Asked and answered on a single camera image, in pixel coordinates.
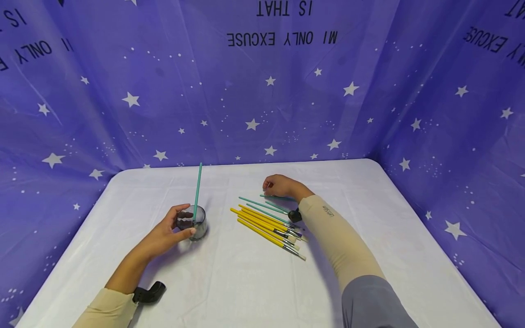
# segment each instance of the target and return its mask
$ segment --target purple backdrop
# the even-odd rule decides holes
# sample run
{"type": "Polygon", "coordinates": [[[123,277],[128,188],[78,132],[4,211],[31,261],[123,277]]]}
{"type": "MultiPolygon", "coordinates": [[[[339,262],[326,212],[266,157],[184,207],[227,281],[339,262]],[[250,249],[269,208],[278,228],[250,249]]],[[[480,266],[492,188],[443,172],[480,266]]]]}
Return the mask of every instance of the purple backdrop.
{"type": "Polygon", "coordinates": [[[525,0],[0,6],[0,327],[121,170],[360,157],[525,322],[525,0]]]}

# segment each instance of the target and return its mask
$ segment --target logo on sleeve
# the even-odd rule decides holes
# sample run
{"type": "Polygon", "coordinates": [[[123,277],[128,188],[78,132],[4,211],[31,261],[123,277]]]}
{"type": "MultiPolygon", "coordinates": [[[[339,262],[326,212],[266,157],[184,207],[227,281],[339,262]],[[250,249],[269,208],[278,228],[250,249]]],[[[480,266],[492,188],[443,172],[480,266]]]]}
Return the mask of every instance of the logo on sleeve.
{"type": "Polygon", "coordinates": [[[327,208],[326,206],[323,206],[323,209],[324,209],[324,211],[325,211],[330,217],[333,217],[333,216],[334,216],[334,214],[332,213],[332,211],[331,211],[329,208],[327,208]]]}

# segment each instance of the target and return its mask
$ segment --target arm sleeve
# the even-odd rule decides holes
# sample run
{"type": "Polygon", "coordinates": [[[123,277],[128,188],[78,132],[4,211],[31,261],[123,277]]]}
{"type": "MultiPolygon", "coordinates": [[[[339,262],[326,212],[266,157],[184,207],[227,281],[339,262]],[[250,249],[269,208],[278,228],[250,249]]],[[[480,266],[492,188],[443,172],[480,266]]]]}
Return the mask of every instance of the arm sleeve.
{"type": "Polygon", "coordinates": [[[299,204],[299,211],[332,264],[341,292],[350,281],[360,276],[385,278],[363,239],[321,197],[312,195],[304,198],[299,204]]]}
{"type": "Polygon", "coordinates": [[[317,195],[304,198],[299,211],[332,264],[345,328],[417,328],[368,246],[337,211],[317,195]]]}
{"type": "Polygon", "coordinates": [[[125,295],[104,288],[78,318],[73,328],[125,328],[136,309],[133,294],[125,295]]]}

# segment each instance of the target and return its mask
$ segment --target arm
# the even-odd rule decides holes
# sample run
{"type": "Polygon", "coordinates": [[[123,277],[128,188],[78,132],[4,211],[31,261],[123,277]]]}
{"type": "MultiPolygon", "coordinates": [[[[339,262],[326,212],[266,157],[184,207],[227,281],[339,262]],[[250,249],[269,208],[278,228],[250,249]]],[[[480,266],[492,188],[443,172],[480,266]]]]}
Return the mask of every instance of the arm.
{"type": "Polygon", "coordinates": [[[290,196],[299,204],[302,220],[339,282],[345,327],[417,328],[368,246],[335,209],[304,184],[283,175],[267,177],[263,189],[267,196],[290,196]]]}
{"type": "Polygon", "coordinates": [[[173,232],[177,214],[189,204],[173,206],[151,232],[124,257],[106,286],[74,324],[75,328],[124,328],[133,318],[137,305],[133,291],[148,264],[178,242],[191,237],[195,228],[173,232]]]}

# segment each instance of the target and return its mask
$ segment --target left hand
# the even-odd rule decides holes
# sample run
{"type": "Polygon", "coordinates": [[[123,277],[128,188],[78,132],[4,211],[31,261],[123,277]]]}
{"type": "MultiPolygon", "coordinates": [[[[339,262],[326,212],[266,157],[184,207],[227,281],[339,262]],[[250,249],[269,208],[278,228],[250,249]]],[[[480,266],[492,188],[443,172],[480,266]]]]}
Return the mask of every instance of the left hand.
{"type": "Polygon", "coordinates": [[[166,253],[180,241],[193,236],[196,231],[195,228],[173,232],[178,213],[187,209],[189,206],[189,204],[172,206],[162,221],[135,246],[132,253],[144,260],[151,261],[155,257],[166,253]]]}

